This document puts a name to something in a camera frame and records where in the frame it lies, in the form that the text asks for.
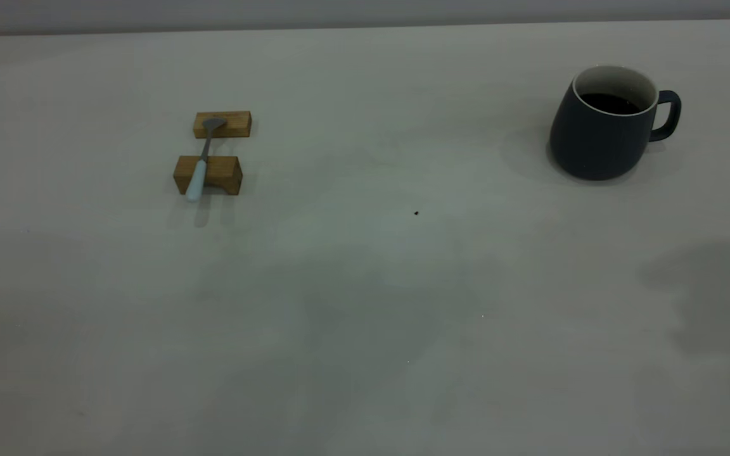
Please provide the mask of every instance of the spoon handle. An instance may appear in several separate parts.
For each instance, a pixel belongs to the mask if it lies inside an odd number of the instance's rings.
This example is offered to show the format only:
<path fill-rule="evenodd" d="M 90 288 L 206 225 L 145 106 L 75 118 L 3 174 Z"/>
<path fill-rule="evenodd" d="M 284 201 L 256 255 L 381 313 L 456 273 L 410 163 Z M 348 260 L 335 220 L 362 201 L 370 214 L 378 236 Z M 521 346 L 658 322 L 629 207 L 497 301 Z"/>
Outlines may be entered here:
<path fill-rule="evenodd" d="M 196 162 L 196 169 L 193 171 L 191 184 L 188 185 L 188 191 L 185 192 L 185 197 L 188 197 L 188 201 L 195 203 L 202 197 L 202 188 L 205 187 L 205 174 L 207 170 L 208 164 L 205 161 L 200 160 Z"/>
<path fill-rule="evenodd" d="M 202 149 L 202 161 L 208 161 L 208 154 L 210 153 L 210 142 L 212 141 L 212 129 L 208 130 L 208 137 L 205 140 L 205 148 Z"/>

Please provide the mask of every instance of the wooden block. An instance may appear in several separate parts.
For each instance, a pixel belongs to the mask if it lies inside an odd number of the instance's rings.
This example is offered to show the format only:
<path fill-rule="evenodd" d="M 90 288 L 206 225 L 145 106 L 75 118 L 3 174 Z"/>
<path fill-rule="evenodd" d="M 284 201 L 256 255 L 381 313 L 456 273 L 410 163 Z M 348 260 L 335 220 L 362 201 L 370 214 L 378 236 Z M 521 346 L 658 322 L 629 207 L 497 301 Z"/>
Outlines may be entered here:
<path fill-rule="evenodd" d="M 174 181 L 179 193 L 185 194 L 191 184 L 193 171 L 196 169 L 197 155 L 182 155 L 174 170 Z M 241 190 L 241 164 L 237 156 L 208 156 L 208 171 L 205 176 L 205 187 L 223 188 L 227 194 L 238 194 Z"/>
<path fill-rule="evenodd" d="M 207 138 L 208 132 L 202 127 L 202 122 L 212 117 L 226 119 L 227 123 L 214 130 L 214 138 L 246 138 L 252 128 L 252 114 L 249 111 L 225 111 L 218 113 L 196 113 L 193 122 L 193 135 L 197 138 Z"/>

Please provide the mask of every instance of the coffee mug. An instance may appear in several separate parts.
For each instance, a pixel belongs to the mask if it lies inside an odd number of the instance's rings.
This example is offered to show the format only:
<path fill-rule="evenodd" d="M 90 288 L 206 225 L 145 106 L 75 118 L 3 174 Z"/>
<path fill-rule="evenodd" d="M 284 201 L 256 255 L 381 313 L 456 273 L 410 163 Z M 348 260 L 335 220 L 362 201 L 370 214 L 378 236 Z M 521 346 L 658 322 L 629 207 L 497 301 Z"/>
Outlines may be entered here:
<path fill-rule="evenodd" d="M 652 129 L 661 103 L 671 103 L 663 127 Z M 551 126 L 551 152 L 569 174 L 613 179 L 632 170 L 646 143 L 666 139 L 681 118 L 681 98 L 655 89 L 645 75 L 622 66 L 594 66 L 571 81 Z"/>

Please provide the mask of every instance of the white table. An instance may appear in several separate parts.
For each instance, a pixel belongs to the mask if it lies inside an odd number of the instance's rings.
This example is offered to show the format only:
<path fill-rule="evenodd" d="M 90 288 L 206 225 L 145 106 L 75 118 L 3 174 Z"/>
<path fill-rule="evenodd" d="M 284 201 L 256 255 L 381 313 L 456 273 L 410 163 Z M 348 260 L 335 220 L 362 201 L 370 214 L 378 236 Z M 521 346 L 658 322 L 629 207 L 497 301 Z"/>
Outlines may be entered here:
<path fill-rule="evenodd" d="M 684 110 L 590 185 L 596 63 Z M 0 37 L 0 454 L 524 453 L 730 455 L 730 21 Z"/>

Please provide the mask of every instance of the mug rim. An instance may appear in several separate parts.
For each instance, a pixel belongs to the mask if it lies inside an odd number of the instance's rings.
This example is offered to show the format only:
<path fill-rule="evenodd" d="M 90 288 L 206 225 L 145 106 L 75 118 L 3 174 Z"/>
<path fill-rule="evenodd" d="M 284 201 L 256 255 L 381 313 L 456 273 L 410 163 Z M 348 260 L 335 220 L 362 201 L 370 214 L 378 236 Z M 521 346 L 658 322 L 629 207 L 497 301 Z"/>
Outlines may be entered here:
<path fill-rule="evenodd" d="M 587 104 L 586 101 L 582 100 L 582 96 L 579 96 L 579 92 L 576 91 L 576 81 L 579 79 L 580 76 L 584 75 L 586 72 L 590 72 L 590 70 L 594 70 L 597 68 L 617 68 L 620 70 L 628 70 L 628 72 L 634 72 L 636 75 L 641 76 L 648 83 L 650 83 L 650 86 L 652 86 L 652 91 L 655 92 L 655 98 L 652 101 L 652 104 L 650 104 L 650 106 L 648 108 L 646 108 L 645 110 L 641 110 L 637 113 L 631 113 L 631 115 L 617 115 L 617 113 L 608 113 L 607 111 L 600 110 L 599 108 L 595 108 L 595 107 L 591 106 L 590 104 Z M 587 106 L 588 108 L 591 108 L 592 110 L 594 110 L 596 112 L 603 113 L 604 115 L 611 115 L 611 116 L 615 116 L 615 117 L 635 117 L 637 115 L 642 115 L 643 113 L 649 112 L 650 110 L 652 110 L 652 108 L 656 107 L 658 104 L 658 86 L 655 85 L 655 82 L 653 82 L 652 79 L 649 78 L 649 76 L 645 75 L 644 73 L 641 73 L 639 70 L 634 70 L 634 69 L 630 68 L 629 66 L 624 66 L 624 65 L 594 65 L 594 66 L 585 68 L 584 70 L 579 72 L 579 74 L 577 74 L 576 76 L 573 76 L 573 80 L 570 83 L 570 87 L 571 87 L 571 90 L 573 90 L 573 95 L 576 96 L 576 98 L 579 98 L 579 101 L 581 101 L 583 105 Z"/>

